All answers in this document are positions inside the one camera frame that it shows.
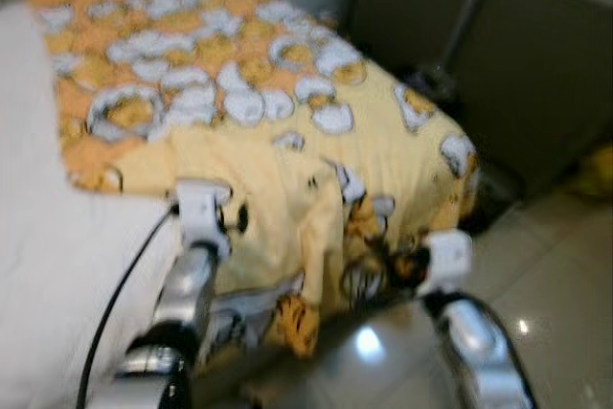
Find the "yellow cartoon cat blanket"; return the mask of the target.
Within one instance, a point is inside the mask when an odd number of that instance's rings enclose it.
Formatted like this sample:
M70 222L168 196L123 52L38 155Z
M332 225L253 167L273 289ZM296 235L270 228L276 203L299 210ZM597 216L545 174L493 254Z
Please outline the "yellow cartoon cat blanket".
M191 178L249 204L201 359L266 343L310 356L323 322L359 304L342 289L352 264L471 212L463 129L287 0L26 3L71 185L171 199Z

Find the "small black round object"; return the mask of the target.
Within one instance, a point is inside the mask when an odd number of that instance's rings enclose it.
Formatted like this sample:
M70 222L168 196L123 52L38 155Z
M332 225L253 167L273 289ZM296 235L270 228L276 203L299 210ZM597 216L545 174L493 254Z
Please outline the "small black round object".
M457 83L454 76L438 64L402 66L394 75L404 85L417 91L435 105L450 110L457 100Z

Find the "yellow floor object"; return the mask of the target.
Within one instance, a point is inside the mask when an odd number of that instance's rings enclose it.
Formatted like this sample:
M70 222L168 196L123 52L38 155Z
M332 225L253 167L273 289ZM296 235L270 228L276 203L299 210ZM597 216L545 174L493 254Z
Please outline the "yellow floor object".
M613 147L604 146L579 161L573 191L581 197L610 199L613 197Z

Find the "dark glass sliding door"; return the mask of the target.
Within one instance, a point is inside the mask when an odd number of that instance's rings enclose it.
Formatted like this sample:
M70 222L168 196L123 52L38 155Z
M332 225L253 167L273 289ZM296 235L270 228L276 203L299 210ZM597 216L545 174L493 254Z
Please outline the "dark glass sliding door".
M607 134L612 0L352 0L356 46L533 197Z

